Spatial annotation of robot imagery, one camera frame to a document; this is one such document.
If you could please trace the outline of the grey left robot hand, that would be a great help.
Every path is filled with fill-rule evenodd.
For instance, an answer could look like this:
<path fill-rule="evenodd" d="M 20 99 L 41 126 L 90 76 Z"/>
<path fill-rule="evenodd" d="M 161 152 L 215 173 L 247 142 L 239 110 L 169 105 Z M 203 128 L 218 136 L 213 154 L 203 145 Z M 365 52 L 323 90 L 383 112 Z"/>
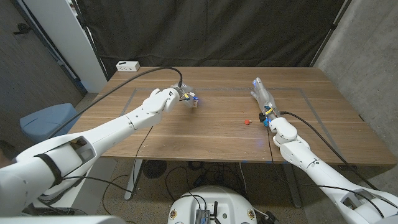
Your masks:
<path fill-rule="evenodd" d="M 195 89 L 184 83 L 181 86 L 177 84 L 173 85 L 172 88 L 176 89 L 180 95 L 180 101 L 182 101 L 188 108 L 196 108 L 198 105 L 198 96 Z"/>

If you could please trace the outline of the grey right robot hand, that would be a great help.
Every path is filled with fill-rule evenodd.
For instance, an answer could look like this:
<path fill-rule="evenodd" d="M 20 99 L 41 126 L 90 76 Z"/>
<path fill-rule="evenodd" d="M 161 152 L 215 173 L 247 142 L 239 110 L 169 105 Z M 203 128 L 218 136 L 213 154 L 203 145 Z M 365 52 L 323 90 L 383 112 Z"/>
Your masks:
<path fill-rule="evenodd" d="M 252 82 L 253 91 L 251 95 L 257 101 L 261 112 L 259 113 L 259 120 L 265 126 L 280 116 L 280 111 L 274 101 L 272 94 L 265 88 L 259 77 L 255 78 Z"/>

